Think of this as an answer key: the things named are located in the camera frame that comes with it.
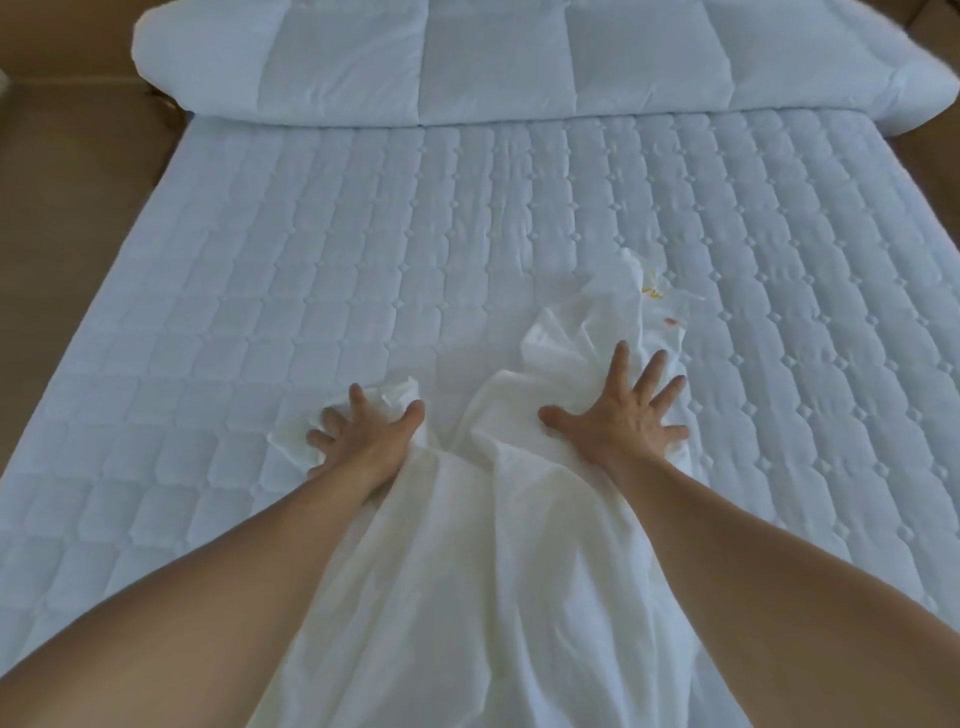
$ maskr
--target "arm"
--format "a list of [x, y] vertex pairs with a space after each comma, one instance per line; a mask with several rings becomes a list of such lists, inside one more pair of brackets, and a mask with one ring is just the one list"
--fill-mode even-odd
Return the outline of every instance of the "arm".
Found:
[[392, 425], [350, 389], [327, 410], [327, 457], [262, 513], [84, 615], [0, 680], [0, 728], [240, 728], [249, 720], [364, 500], [423, 421]]
[[667, 581], [757, 726], [955, 726], [960, 635], [893, 588], [755, 518], [670, 465], [686, 437], [660, 420], [664, 352], [631, 389], [629, 350], [583, 415], [540, 417], [606, 470], [636, 512]]

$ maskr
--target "bed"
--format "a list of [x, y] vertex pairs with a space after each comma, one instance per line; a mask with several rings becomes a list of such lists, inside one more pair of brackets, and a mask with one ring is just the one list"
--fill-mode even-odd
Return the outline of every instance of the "bed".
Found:
[[[960, 628], [960, 256], [878, 130], [955, 94], [918, 58], [883, 111], [201, 109], [3, 476], [0, 671], [295, 487], [266, 434], [351, 382], [413, 376], [452, 430], [624, 247], [703, 299], [710, 487]], [[745, 724], [703, 654], [690, 725]]]

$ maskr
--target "white duvet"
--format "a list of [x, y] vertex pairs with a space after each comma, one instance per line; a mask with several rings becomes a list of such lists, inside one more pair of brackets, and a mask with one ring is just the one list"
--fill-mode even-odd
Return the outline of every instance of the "white duvet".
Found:
[[178, 0], [133, 57], [185, 109], [303, 126], [833, 108], [895, 134], [958, 89], [856, 0]]
[[[693, 631], [626, 501], [537, 411], [586, 409], [621, 338], [639, 352], [633, 374], [658, 349], [681, 373], [688, 303], [612, 255], [543, 310], [522, 371], [481, 388], [449, 450], [422, 427], [335, 554], [252, 728], [685, 728]], [[417, 388], [370, 394], [398, 412]], [[691, 472], [696, 421], [682, 401], [667, 419], [691, 428], [670, 453]], [[306, 420], [271, 435], [304, 468], [318, 462]]]

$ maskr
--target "hand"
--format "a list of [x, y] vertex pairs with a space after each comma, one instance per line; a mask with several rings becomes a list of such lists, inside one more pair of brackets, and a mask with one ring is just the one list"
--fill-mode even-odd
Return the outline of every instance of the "hand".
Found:
[[370, 492], [393, 482], [407, 457], [410, 438], [423, 423], [423, 402], [411, 402], [396, 422], [388, 422], [367, 401], [359, 384], [349, 390], [350, 419], [328, 407], [323, 413], [326, 432], [312, 429], [306, 433], [308, 445], [322, 452], [324, 463], [310, 470], [313, 479], [346, 463], [359, 466], [370, 481]]
[[560, 407], [540, 410], [546, 426], [560, 432], [581, 457], [608, 473], [623, 456], [662, 459], [667, 446], [689, 436], [685, 426], [661, 422], [686, 385], [686, 377], [675, 376], [657, 394], [666, 352], [653, 355], [633, 389], [627, 381], [629, 364], [630, 348], [621, 341], [613, 351], [603, 393], [589, 410], [582, 415], [571, 415]]

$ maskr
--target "mattress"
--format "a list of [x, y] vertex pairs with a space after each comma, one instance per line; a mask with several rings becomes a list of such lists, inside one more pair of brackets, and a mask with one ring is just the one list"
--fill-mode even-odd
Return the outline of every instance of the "mattress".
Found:
[[[960, 627], [960, 257], [864, 114], [195, 120], [0, 485], [0, 670], [301, 478], [266, 433], [412, 376], [452, 432], [626, 247], [702, 297], [710, 487]], [[706, 655], [691, 725], [745, 719]]]

